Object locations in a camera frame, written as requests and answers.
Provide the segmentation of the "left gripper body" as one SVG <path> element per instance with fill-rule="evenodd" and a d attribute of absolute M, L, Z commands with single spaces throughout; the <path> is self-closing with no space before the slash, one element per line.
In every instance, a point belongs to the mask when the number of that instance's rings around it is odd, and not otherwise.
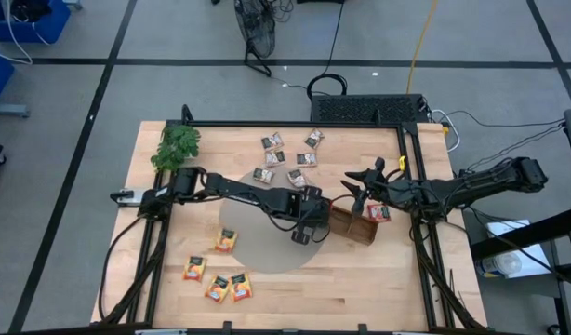
<path fill-rule="evenodd" d="M 287 221 L 292 221 L 291 240 L 300 245 L 321 243 L 330 233 L 330 200 L 322 197 L 322 190 L 305 186 L 292 194 Z"/>

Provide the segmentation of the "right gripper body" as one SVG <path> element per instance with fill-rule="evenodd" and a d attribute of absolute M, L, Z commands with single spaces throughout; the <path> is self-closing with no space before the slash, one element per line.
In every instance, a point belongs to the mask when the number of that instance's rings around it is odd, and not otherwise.
<path fill-rule="evenodd" d="M 361 182 L 364 185 L 365 195 L 360 198 L 355 198 L 353 204 L 353 215 L 360 216 L 364 212 L 365 201 L 368 199 L 376 200 L 384 203 L 388 199 L 388 186 L 385 176 L 382 174 L 385 168 L 385 160 L 378 157 L 375 166 L 372 169 L 374 171 L 374 180 L 371 182 Z"/>

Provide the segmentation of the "red strawberry tea packet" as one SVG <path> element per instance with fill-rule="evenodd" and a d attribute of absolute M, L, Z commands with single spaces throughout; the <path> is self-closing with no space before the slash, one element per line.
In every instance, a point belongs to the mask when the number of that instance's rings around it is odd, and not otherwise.
<path fill-rule="evenodd" d="M 391 214 L 389 208 L 386 205 L 368 205 L 367 210 L 369 219 L 373 222 L 385 222 L 391 220 Z"/>

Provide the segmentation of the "wooden three-compartment tray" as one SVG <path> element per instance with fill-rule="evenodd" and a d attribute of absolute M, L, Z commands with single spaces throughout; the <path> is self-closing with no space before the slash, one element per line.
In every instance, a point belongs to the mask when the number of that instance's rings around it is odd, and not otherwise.
<path fill-rule="evenodd" d="M 354 217 L 344 208 L 332 207 L 328 220 L 331 232 L 369 246 L 377 235 L 378 223 L 364 216 Z"/>

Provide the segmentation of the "dark green tea packet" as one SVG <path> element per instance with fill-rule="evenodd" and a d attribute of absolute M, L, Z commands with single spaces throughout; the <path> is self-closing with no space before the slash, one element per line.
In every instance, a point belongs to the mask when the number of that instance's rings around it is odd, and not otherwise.
<path fill-rule="evenodd" d="M 322 131 L 320 131 L 318 128 L 314 128 L 303 142 L 312 149 L 316 150 L 324 137 L 325 135 Z"/>

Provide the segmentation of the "orange tea packet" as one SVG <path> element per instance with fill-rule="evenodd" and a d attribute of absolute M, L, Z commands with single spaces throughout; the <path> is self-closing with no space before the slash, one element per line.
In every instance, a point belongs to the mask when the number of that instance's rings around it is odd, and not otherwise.
<path fill-rule="evenodd" d="M 216 240 L 215 250 L 220 253 L 232 253 L 238 233 L 234 230 L 222 228 Z"/>
<path fill-rule="evenodd" d="M 215 275 L 205 291 L 205 297 L 213 302 L 222 303 L 230 288 L 230 280 L 227 277 Z"/>
<path fill-rule="evenodd" d="M 230 278 L 230 293 L 234 302 L 253 296 L 252 287 L 247 273 L 233 275 Z"/>
<path fill-rule="evenodd" d="M 191 256 L 187 261 L 182 273 L 183 280 L 200 282 L 206 268 L 206 259 L 201 256 Z"/>

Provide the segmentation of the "black computer case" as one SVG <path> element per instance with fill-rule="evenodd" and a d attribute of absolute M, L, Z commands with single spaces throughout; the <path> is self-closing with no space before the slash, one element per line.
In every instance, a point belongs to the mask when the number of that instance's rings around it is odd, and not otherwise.
<path fill-rule="evenodd" d="M 421 94 L 312 97 L 311 120 L 322 123 L 426 123 L 431 108 Z"/>

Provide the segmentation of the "round grey mat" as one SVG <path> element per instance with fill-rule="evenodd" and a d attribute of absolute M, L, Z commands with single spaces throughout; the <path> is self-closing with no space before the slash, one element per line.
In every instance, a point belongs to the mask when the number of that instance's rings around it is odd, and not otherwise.
<path fill-rule="evenodd" d="M 234 258 L 252 272 L 279 274 L 296 270 L 310 261 L 323 245 L 321 239 L 328 232 L 326 226 L 306 228 L 314 234 L 306 245 L 291 240 L 287 230 L 293 223 L 276 219 L 270 221 L 259 208 L 226 200 L 219 211 L 222 227 L 238 234 L 232 251 Z"/>

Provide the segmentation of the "green plant in white pot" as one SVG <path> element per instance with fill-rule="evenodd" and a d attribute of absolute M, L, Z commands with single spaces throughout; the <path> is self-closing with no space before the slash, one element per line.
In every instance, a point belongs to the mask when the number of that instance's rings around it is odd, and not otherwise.
<path fill-rule="evenodd" d="M 158 172 L 175 171 L 187 158 L 199 155 L 200 132 L 186 125 L 166 127 L 151 163 Z"/>

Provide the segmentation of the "black metal rack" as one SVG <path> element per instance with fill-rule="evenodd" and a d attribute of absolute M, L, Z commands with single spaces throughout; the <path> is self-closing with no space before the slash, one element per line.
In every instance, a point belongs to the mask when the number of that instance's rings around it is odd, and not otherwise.
<path fill-rule="evenodd" d="M 565 134 L 571 149 L 571 110 L 564 111 Z M 472 256 L 479 261 L 508 251 L 523 251 L 542 242 L 549 242 L 566 236 L 571 247 L 571 209 L 542 221 L 534 222 L 501 236 L 487 238 L 471 247 Z M 550 269 L 557 281 L 558 293 L 554 304 L 558 323 L 548 327 L 549 335 L 571 335 L 571 315 L 568 310 L 564 284 L 571 280 L 571 263 L 559 264 Z"/>

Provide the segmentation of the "white paper sheet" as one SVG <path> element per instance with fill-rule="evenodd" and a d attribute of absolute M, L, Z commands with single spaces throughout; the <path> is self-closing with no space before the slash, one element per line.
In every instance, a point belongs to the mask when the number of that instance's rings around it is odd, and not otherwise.
<path fill-rule="evenodd" d="M 503 235 L 510 231 L 526 227 L 530 222 L 528 220 L 518 220 L 518 221 L 498 221 L 490 222 L 486 225 L 488 235 L 494 237 L 495 235 Z M 508 275 L 503 278 L 518 278 L 532 275 L 546 275 L 550 271 L 548 267 L 550 266 L 549 261 L 542 250 L 540 244 L 536 244 L 524 249 L 524 251 L 514 250 L 509 251 L 514 252 L 522 261 L 522 270 L 514 275 Z"/>

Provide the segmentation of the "black floor fan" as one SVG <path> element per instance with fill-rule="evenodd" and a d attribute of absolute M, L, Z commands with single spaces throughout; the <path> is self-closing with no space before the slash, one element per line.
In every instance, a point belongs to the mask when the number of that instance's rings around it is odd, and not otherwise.
<path fill-rule="evenodd" d="M 234 0 L 234 12 L 246 51 L 244 65 L 272 76 L 264 59 L 271 56 L 275 48 L 275 21 L 268 0 Z"/>

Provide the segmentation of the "grey metal bar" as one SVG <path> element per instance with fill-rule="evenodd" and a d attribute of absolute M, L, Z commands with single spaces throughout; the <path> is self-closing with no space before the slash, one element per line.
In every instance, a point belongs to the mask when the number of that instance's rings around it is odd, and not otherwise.
<path fill-rule="evenodd" d="M 28 118 L 30 111 L 26 105 L 0 103 L 0 115 Z"/>

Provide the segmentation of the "large blue bin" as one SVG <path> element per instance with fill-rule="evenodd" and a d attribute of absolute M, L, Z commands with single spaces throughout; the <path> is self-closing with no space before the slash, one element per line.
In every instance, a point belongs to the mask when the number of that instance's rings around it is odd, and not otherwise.
<path fill-rule="evenodd" d="M 6 0 L 0 0 L 4 11 Z M 71 10 L 62 0 L 10 0 L 10 22 L 6 14 L 0 20 L 0 42 L 56 43 Z"/>

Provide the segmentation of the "black table frame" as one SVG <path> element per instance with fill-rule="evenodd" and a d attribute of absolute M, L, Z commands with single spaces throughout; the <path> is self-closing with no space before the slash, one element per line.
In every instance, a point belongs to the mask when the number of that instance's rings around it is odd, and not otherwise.
<path fill-rule="evenodd" d="M 285 140 L 287 162 L 307 146 L 303 139 L 318 127 L 325 133 L 319 146 L 318 167 L 307 170 L 313 183 L 323 188 L 326 196 L 347 194 L 339 183 L 345 171 L 363 170 L 373 166 L 375 159 L 386 160 L 386 171 L 398 166 L 400 156 L 395 129 L 364 127 L 315 126 L 310 122 L 248 122 L 252 126 L 225 126 L 231 123 L 211 121 L 221 126 L 203 126 L 193 121 L 202 133 L 198 163 L 210 171 L 238 180 L 262 161 L 260 138 L 278 131 Z M 140 124 L 132 154 L 126 186 L 150 188 L 154 170 L 150 157 L 160 141 L 164 121 L 144 121 Z M 449 156 L 441 126 L 418 124 L 421 153 L 428 178 L 452 178 Z M 237 329 L 355 330 L 367 324 L 368 330 L 428 330 L 421 289 L 418 260 L 414 244 L 408 237 L 409 215 L 392 210 L 392 220 L 379 226 L 371 246 L 355 243 L 331 233 L 318 253 L 301 268 L 279 274 L 264 274 L 252 270 L 236 259 L 239 247 L 250 248 L 255 241 L 266 243 L 269 238 L 246 241 L 238 230 L 233 254 L 216 252 L 214 240 L 218 235 L 219 210 L 229 204 L 208 202 L 176 206 L 171 223 L 163 224 L 169 236 L 164 263 L 159 274 L 158 290 L 149 281 L 140 292 L 136 316 L 119 319 L 128 322 L 148 321 L 156 327 L 221 328 L 224 321 Z M 157 237 L 160 224 L 141 221 L 116 246 L 108 267 L 104 293 L 106 314 L 132 283 L 138 264 L 144 227 L 152 227 Z M 455 290 L 461 294 L 466 308 L 485 325 L 477 275 L 473 269 L 468 238 L 465 233 L 447 224 L 437 225 L 445 275 L 454 272 Z M 182 268 L 192 254 L 207 259 L 201 282 L 184 281 Z M 253 297 L 232 302 L 228 297 L 216 303 L 204 297 L 214 275 L 249 273 Z"/>

